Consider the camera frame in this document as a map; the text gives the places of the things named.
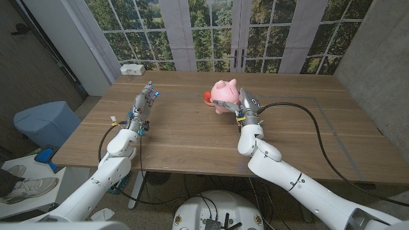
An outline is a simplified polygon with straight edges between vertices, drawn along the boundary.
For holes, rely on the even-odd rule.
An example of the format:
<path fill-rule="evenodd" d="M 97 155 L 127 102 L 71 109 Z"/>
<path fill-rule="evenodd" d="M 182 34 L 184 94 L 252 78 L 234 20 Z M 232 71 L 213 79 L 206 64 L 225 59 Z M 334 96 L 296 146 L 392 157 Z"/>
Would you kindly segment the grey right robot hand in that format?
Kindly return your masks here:
<path fill-rule="evenodd" d="M 259 102 L 244 88 L 240 88 L 238 94 L 240 101 L 238 105 L 222 100 L 213 100 L 213 103 L 226 108 L 229 112 L 234 112 L 236 114 L 237 123 L 241 127 L 245 125 L 259 125 L 258 113 L 261 108 Z"/>

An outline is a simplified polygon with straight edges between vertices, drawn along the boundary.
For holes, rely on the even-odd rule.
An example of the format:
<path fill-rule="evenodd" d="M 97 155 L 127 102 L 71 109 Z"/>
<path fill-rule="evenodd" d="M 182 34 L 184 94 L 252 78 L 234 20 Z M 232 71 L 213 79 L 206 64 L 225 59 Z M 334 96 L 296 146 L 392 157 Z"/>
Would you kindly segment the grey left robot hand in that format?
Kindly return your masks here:
<path fill-rule="evenodd" d="M 138 135 L 144 135 L 149 130 L 149 121 L 147 120 L 154 101 L 159 96 L 159 92 L 153 89 L 152 81 L 149 81 L 143 90 L 136 96 L 133 106 L 128 113 L 129 120 L 126 128 L 136 132 Z"/>

